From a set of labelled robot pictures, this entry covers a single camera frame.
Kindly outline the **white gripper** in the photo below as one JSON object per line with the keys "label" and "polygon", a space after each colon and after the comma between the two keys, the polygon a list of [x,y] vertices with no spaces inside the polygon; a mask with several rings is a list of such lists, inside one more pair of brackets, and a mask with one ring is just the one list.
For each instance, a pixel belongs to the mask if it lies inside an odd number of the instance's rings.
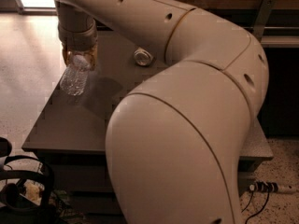
{"label": "white gripper", "polygon": [[83,51],[93,71],[97,64],[97,29],[94,18],[77,7],[55,2],[58,16],[58,36],[62,43],[65,66],[70,64],[73,51]]}

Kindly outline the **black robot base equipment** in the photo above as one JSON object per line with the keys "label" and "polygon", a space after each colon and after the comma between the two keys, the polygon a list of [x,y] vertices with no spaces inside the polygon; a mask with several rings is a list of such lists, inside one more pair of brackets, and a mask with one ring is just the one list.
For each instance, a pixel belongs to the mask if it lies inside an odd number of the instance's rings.
{"label": "black robot base equipment", "polygon": [[[11,156],[11,143],[0,138],[0,224],[66,224],[50,203],[54,173],[43,161],[24,155]],[[43,171],[17,170],[14,161],[31,160],[42,165]]]}

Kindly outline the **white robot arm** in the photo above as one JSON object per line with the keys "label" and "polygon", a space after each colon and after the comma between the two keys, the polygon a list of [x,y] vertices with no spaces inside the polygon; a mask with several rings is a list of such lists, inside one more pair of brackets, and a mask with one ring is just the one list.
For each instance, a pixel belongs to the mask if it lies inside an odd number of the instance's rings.
{"label": "white robot arm", "polygon": [[238,161],[269,80],[260,42],[173,0],[56,1],[165,63],[107,125],[107,169],[127,224],[243,224]]}

